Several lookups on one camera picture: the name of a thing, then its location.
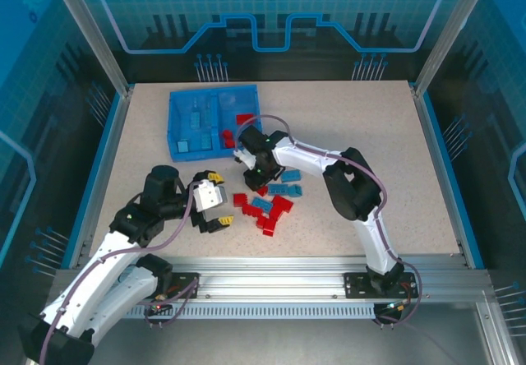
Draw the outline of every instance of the cable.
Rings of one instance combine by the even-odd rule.
[[[399,324],[397,322],[397,320],[393,317],[389,317],[389,316],[380,316],[380,318],[383,318],[387,321],[391,321],[393,322],[395,325],[396,324]],[[378,322],[378,320],[374,320],[376,322],[376,324],[378,325],[381,325],[380,322]],[[407,328],[409,328],[410,330],[413,330],[414,332],[416,332],[417,334],[422,334],[424,336],[426,336],[442,353],[445,354],[445,356],[447,358],[449,358],[451,360],[452,363],[455,363],[456,365],[462,365],[459,361],[457,361],[457,359],[449,352],[445,349],[444,346],[442,346],[442,344],[440,344],[438,342],[438,340],[436,340],[435,338],[433,338],[431,335],[429,335],[426,331],[424,330],[421,330],[420,328],[417,328],[416,326],[412,326],[411,324],[409,323],[406,323],[404,326],[406,326]]]
[[[260,115],[251,117],[248,120],[246,120],[239,127],[239,129],[236,131],[236,137],[235,137],[236,150],[238,150],[238,138],[239,138],[239,135],[241,134],[241,131],[245,127],[250,125],[250,122],[257,120],[258,118],[273,118],[274,120],[277,120],[277,121],[281,122],[285,126],[285,130],[287,132],[289,140],[291,141],[291,143],[295,147],[297,147],[300,150],[304,150],[304,151],[307,151],[309,153],[312,153],[314,155],[319,155],[319,156],[325,157],[325,158],[337,159],[338,161],[342,161],[342,162],[346,163],[347,165],[351,165],[354,168],[356,168],[356,169],[360,170],[361,172],[363,172],[364,174],[366,174],[380,188],[380,191],[383,194],[383,197],[381,198],[381,202],[378,205],[378,207],[374,210],[373,217],[374,217],[374,220],[375,220],[375,223],[376,223],[376,227],[378,228],[378,232],[380,234],[380,239],[382,241],[382,244],[385,247],[385,252],[387,252],[387,254],[395,262],[400,263],[400,264],[402,264],[404,266],[407,266],[408,268],[412,269],[414,271],[414,274],[417,276],[417,281],[418,281],[418,291],[419,291],[420,295],[418,295],[418,298],[417,298],[417,301],[416,301],[416,303],[414,305],[414,308],[411,309],[411,312],[409,312],[409,314],[403,320],[400,320],[400,321],[397,322],[397,324],[404,324],[407,320],[409,320],[414,315],[414,313],[418,309],[418,306],[420,306],[420,302],[422,301],[422,295],[423,295],[423,284],[422,284],[422,277],[420,276],[420,272],[418,271],[418,269],[413,264],[410,264],[409,262],[404,261],[404,260],[398,258],[397,256],[395,256],[393,254],[393,252],[391,251],[390,246],[389,246],[389,244],[387,242],[387,238],[385,237],[384,230],[381,227],[380,212],[384,209],[385,204],[387,203],[387,190],[385,189],[384,184],[381,182],[381,180],[371,170],[367,169],[364,166],[361,166],[360,164],[357,164],[356,162],[354,162],[354,161],[352,161],[352,160],[350,160],[348,158],[345,158],[345,157],[342,157],[341,155],[336,155],[336,154],[326,154],[323,151],[312,149],[311,147],[308,147],[306,145],[298,143],[296,140],[294,140],[293,135],[292,135],[292,133],[290,131],[290,126],[287,124],[287,122],[285,120],[283,120],[282,118],[274,116],[272,114],[260,114]]]
[[[173,301],[179,299],[183,294],[185,294],[186,292],[188,292],[188,295],[187,297],[185,298],[184,302],[182,303],[181,307],[177,310],[177,312],[172,316],[172,318],[170,318],[168,321],[166,322],[160,322],[159,323],[159,327],[162,328],[162,326],[169,326],[170,324],[172,324],[182,313],[182,311],[184,310],[184,307],[188,304],[188,301],[190,300],[190,297],[191,295],[194,293],[194,290],[195,288],[197,287],[198,285],[198,281],[197,280],[194,280],[192,281],[183,291],[181,291],[180,293],[178,293],[175,297],[173,298],[170,298],[170,299],[167,299],[167,301],[169,303],[172,303]],[[166,304],[164,302],[167,302],[167,301],[163,301],[163,302],[152,302],[153,304],[155,304],[156,306],[161,306],[162,304]],[[154,322],[151,322],[149,317],[148,317],[148,309],[145,309],[145,321],[150,324],[150,328],[154,325],[156,325],[156,323]]]
[[[51,336],[53,335],[55,329],[57,328],[58,322],[60,321],[60,318],[62,315],[66,312],[66,307],[69,305],[70,300],[73,297],[73,294],[78,290],[78,288],[81,286],[82,282],[85,280],[86,277],[100,264],[104,264],[104,262],[111,258],[112,256],[118,256],[120,254],[128,254],[131,252],[157,252],[158,250],[162,250],[163,248],[167,247],[173,240],[179,235],[179,233],[182,231],[182,227],[184,227],[184,224],[187,222],[188,217],[190,216],[191,211],[191,204],[194,201],[194,195],[193,195],[193,188],[197,186],[199,182],[191,182],[188,186],[188,203],[187,208],[184,210],[184,214],[182,215],[181,222],[179,223],[178,227],[173,231],[172,235],[164,241],[164,243],[161,243],[158,246],[153,247],[144,247],[144,248],[125,248],[122,250],[117,250],[115,252],[109,252],[108,254],[101,256],[98,260],[96,260],[93,264],[91,264],[88,269],[86,269],[81,275],[79,275],[79,278],[75,281],[75,283],[72,285],[72,288],[69,290],[69,292],[66,294],[66,297],[62,301],[61,307],[57,310],[57,315],[54,317],[53,321],[51,322],[51,326],[48,329],[48,332],[44,338],[44,342],[42,343],[42,350],[40,351],[40,357],[39,357],[39,364],[45,365],[45,359],[46,354],[48,352],[48,345],[49,341],[51,340]]]

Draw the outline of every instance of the black mounting plate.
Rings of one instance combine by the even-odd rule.
[[[168,289],[168,298],[175,297],[178,293],[183,291],[194,279],[196,279],[196,280],[199,279],[199,274],[198,273],[177,273],[177,272],[172,272],[172,280],[171,280],[170,285],[169,285],[170,288]],[[199,289],[198,286],[196,286],[196,289],[194,290],[193,294],[190,296],[190,299],[197,298],[197,290],[198,289]],[[158,293],[156,291],[151,296],[149,296],[148,299],[153,299],[159,294],[160,293]]]
[[[371,286],[371,279],[367,273],[344,273],[344,288],[346,299],[406,299],[408,293],[402,283],[409,283],[411,299],[418,298],[418,287],[414,273],[404,272],[392,289],[385,295],[378,293]]]

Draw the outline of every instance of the blue plastic bin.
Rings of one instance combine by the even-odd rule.
[[[236,116],[248,113],[260,113],[255,85],[170,93],[167,138],[172,160],[232,157],[233,149],[224,146],[222,133],[228,129],[235,135],[239,128]],[[261,131],[261,120],[254,125]],[[187,142],[188,152],[179,153],[181,140]]]

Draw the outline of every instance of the enclosure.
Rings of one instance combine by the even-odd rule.
[[[228,204],[210,216],[234,222],[187,224],[159,254],[200,274],[180,321],[150,331],[134,307],[90,363],[524,362],[526,0],[0,3],[2,363],[31,363],[22,317],[159,164],[185,185],[220,173]],[[272,238],[234,207],[254,194],[224,133],[260,113],[355,147],[383,180],[390,240],[422,275],[409,327],[382,331],[361,316],[381,300],[346,298],[366,257],[322,180],[302,176]]]

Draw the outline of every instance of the blue frame edge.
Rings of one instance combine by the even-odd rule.
[[[473,228],[471,226],[471,223],[469,222],[468,211],[466,210],[464,199],[462,198],[462,194],[460,193],[457,178],[454,175],[453,165],[451,164],[450,157],[447,154],[447,149],[445,148],[444,138],[442,137],[442,132],[440,126],[438,125],[438,120],[436,119],[435,109],[433,108],[431,98],[429,97],[427,91],[424,93],[423,99],[424,103],[426,104],[426,110],[429,113],[429,118],[431,119],[431,124],[433,127],[432,129],[435,133],[438,147],[441,151],[441,158],[444,161],[445,172],[447,174],[448,180],[450,181],[451,189],[453,190],[454,200],[456,202],[460,219],[462,220],[462,225],[466,233],[466,239],[468,240],[467,245],[469,246],[469,251],[471,252],[471,256],[473,258],[473,263],[475,264],[475,268],[485,269],[484,262],[482,261],[480,251],[478,249],[475,233],[473,232]]]
[[[113,120],[115,119],[115,113],[117,112],[117,107],[119,105],[119,100],[121,95],[115,93],[113,98],[112,108],[109,110],[108,119],[106,120],[106,125],[100,137],[99,148],[97,148],[97,153],[95,154],[95,159],[93,165],[91,165],[90,176],[88,177],[88,182],[85,185],[84,195],[82,195],[81,205],[79,210],[76,212],[75,223],[73,224],[72,234],[67,243],[66,252],[62,259],[61,269],[69,269],[69,265],[72,261],[73,254],[75,253],[76,242],[79,240],[79,235],[81,233],[82,220],[85,218],[85,211],[88,207],[88,202],[91,197],[91,192],[93,191],[93,186],[95,184],[95,179],[97,174],[99,174],[100,162],[102,160],[102,155],[106,149],[106,143],[108,142],[109,132],[113,125]]]

